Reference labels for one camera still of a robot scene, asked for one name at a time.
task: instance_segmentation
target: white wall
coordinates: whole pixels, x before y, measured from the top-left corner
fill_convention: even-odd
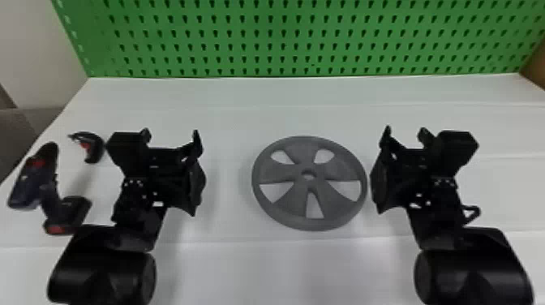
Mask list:
[[[86,79],[50,0],[0,0],[0,84],[19,108],[65,105]]]

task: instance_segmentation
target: small black tool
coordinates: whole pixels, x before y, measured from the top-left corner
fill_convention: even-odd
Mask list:
[[[55,174],[57,159],[58,146],[54,142],[43,145],[29,157],[15,181],[7,205],[18,210],[31,210],[41,205],[47,217],[44,222],[47,234],[72,234],[83,223],[91,202],[80,196],[60,199]]]
[[[104,154],[104,140],[100,136],[88,131],[79,131],[68,135],[68,137],[85,148],[87,153],[86,163],[95,164],[101,160]]]

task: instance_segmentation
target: white table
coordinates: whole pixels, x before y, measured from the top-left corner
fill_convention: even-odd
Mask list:
[[[407,145],[421,126],[471,131],[480,149],[457,180],[477,226],[502,229],[545,304],[545,92],[519,75],[322,79],[90,79],[31,153],[61,149],[61,195],[93,202],[86,222],[110,224],[122,173],[97,165],[67,138],[148,127],[152,146],[175,147],[199,129],[208,176],[191,218],[171,209],[157,247],[152,304],[421,304],[412,268],[418,248],[402,209],[378,216],[367,198],[346,226],[302,232],[276,223],[251,191],[253,161],[290,135],[348,148],[369,173],[386,124]],[[7,198],[12,174],[0,186]],[[0,204],[0,303],[49,304],[45,288],[69,237],[43,233],[41,211]]]

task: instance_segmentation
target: cordless drill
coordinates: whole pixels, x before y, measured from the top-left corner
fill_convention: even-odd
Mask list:
[[[51,235],[73,234],[81,226],[91,202],[81,196],[61,199],[57,192],[58,146],[49,142],[25,162],[7,201],[10,208],[33,210],[41,206],[44,230]]]

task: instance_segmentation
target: gray wheel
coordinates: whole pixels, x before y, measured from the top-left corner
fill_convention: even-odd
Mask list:
[[[315,163],[319,150],[333,157]],[[294,164],[273,159],[275,152],[285,152]],[[356,201],[339,193],[328,181],[359,181],[361,191]],[[292,182],[280,199],[272,202],[261,189],[263,184]],[[261,208],[281,224],[308,231],[331,230],[343,226],[362,208],[367,194],[367,176],[358,159],[341,145],[312,136],[294,136],[270,144],[255,160],[251,185]],[[322,218],[307,217],[307,197],[314,194]]]

